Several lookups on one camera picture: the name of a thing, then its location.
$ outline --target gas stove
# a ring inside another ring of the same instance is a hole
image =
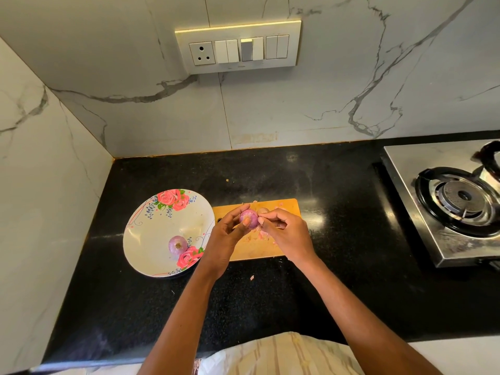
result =
[[[489,140],[384,147],[384,165],[436,267],[499,267],[498,152],[500,141]]]

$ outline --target kitchen counter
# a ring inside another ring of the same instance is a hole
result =
[[[123,230],[144,200],[178,187],[212,206],[296,198],[319,257],[407,341],[500,334],[500,273],[435,269],[379,156],[385,145],[498,137],[461,133],[116,160],[40,368],[136,363],[148,354],[190,275],[136,272],[123,254]],[[198,356],[291,330],[345,342],[286,257],[232,262],[210,296]]]

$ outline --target peeled onion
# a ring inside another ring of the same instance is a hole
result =
[[[259,225],[259,221],[257,220],[259,216],[257,215],[257,212],[255,210],[247,209],[241,212],[240,222],[243,222],[243,220],[246,218],[250,219],[250,224],[248,225],[249,229],[254,229]]]
[[[187,244],[188,242],[184,239],[184,237],[176,235],[168,241],[168,249],[173,255],[179,257],[187,250]]]

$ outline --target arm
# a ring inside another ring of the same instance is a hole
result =
[[[259,223],[316,288],[366,375],[440,374],[380,321],[317,257],[304,220],[275,209],[259,214]]]
[[[234,246],[249,232],[249,220],[233,230],[249,207],[232,210],[212,229],[195,272],[137,375],[191,375],[210,291],[228,267]]]

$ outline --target white plate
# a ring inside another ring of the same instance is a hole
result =
[[[123,233],[123,251],[140,273],[171,277],[201,258],[214,225],[214,211],[203,196],[189,189],[169,189],[150,197],[132,214]],[[168,241],[176,235],[188,241],[180,258],[168,250]]]

